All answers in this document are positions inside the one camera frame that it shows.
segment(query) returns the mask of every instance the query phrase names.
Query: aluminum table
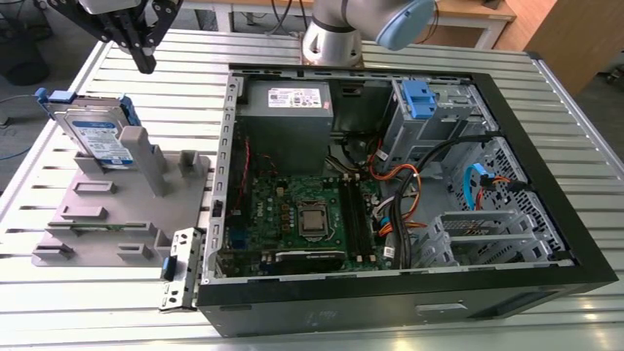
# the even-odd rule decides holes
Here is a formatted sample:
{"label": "aluminum table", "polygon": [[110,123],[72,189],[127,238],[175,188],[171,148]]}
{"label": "aluminum table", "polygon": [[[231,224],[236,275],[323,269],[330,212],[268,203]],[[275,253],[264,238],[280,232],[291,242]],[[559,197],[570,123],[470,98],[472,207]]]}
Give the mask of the aluminum table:
{"label": "aluminum table", "polygon": [[[152,75],[98,44],[71,90],[132,97],[164,151],[214,157],[228,63],[298,64],[291,37],[171,30]],[[367,67],[492,75],[611,266],[624,279],[624,167],[547,66],[523,53],[364,44]],[[624,345],[624,282],[506,320],[222,339],[199,312],[159,314],[159,268],[40,268],[31,251],[64,196],[75,145],[50,122],[0,198],[0,346],[94,350],[614,350]],[[210,195],[198,225],[208,223]]]}

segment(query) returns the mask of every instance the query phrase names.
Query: metal bar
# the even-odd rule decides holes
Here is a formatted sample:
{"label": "metal bar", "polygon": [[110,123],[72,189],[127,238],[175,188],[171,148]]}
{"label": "metal bar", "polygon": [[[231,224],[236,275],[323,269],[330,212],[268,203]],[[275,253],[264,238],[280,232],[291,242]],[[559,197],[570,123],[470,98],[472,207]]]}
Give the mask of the metal bar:
{"label": "metal bar", "polygon": [[566,107],[570,109],[572,115],[575,116],[575,119],[579,122],[579,126],[583,128],[583,130],[587,133],[587,136],[590,137],[594,144],[596,144],[598,148],[603,152],[603,155],[608,160],[608,164],[614,167],[614,170],[618,173],[618,178],[623,180],[624,179],[624,163],[622,159],[618,157],[614,149],[607,144],[607,141],[604,140],[604,138],[600,136],[596,127],[594,126],[592,122],[587,118],[575,100],[570,96],[570,93],[566,91],[560,81],[558,80],[558,77],[555,77],[555,74],[550,70],[544,61],[535,60],[534,62],[535,62],[535,65],[538,66],[539,71],[544,74],[546,80],[548,81],[558,95],[560,96],[562,102],[564,103]]}

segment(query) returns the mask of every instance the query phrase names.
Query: floor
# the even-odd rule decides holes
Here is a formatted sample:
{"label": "floor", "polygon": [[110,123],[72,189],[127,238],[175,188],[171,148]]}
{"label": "floor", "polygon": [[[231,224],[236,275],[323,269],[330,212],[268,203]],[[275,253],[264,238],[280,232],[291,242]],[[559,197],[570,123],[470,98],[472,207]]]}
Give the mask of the floor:
{"label": "floor", "polygon": [[[14,95],[32,94],[39,87],[48,90],[64,90],[70,87],[76,73],[90,55],[96,40],[54,10],[47,10],[55,36],[39,43],[39,50],[51,68],[51,75],[44,82],[35,86],[12,86],[0,77],[0,100]],[[203,18],[206,30],[216,27],[212,14]],[[255,18],[256,25],[248,26],[242,13],[234,16],[236,31],[262,34],[271,30],[276,20],[272,15]],[[195,12],[183,10],[172,26],[175,29],[199,29]],[[303,31],[303,19],[288,16],[284,22],[286,31]],[[586,111],[591,121],[603,133],[615,152],[624,157],[624,87],[610,86],[604,77],[596,77],[576,101]],[[0,159],[24,151],[46,125],[47,117],[34,98],[20,98],[2,104],[0,121],[10,117],[10,125],[0,127]],[[24,155],[0,160],[0,193],[11,181],[20,166]]]}

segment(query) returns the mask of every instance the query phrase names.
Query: power cable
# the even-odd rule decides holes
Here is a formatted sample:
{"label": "power cable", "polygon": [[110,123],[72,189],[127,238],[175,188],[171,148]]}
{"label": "power cable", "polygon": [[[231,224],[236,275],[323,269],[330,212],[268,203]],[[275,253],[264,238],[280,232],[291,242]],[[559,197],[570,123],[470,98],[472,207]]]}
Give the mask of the power cable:
{"label": "power cable", "polygon": [[303,0],[299,0],[299,7],[302,7],[303,25],[306,26],[306,30],[308,30],[308,19],[306,18],[306,9],[303,8]]}
{"label": "power cable", "polygon": [[31,150],[31,148],[27,148],[24,151],[19,152],[18,154],[4,156],[3,158],[0,158],[0,161],[4,161],[6,159],[12,159],[14,157],[19,157],[19,156],[24,155],[30,150]]}
{"label": "power cable", "polygon": [[271,0],[271,7],[274,7],[274,15],[275,15],[275,18],[278,19],[278,24],[275,25],[275,27],[266,33],[267,35],[274,35],[275,32],[282,28],[282,30],[284,31],[284,33],[288,34],[288,31],[284,29],[284,26],[282,24],[284,24],[284,20],[286,20],[286,16],[288,15],[288,11],[291,10],[291,6],[292,6],[292,0],[288,0],[288,5],[286,5],[286,10],[284,10],[284,14],[282,15],[282,18],[280,18],[280,15],[278,14],[278,8],[275,6],[275,0]]}

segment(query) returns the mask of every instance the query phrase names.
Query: side panel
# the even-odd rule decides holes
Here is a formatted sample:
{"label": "side panel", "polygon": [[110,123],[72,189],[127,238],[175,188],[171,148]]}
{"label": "side panel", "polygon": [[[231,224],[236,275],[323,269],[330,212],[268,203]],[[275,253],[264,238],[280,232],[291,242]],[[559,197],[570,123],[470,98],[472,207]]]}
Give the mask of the side panel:
{"label": "side panel", "polygon": [[567,290],[519,287],[330,300],[203,306],[226,337],[314,333],[491,319],[540,304]]}

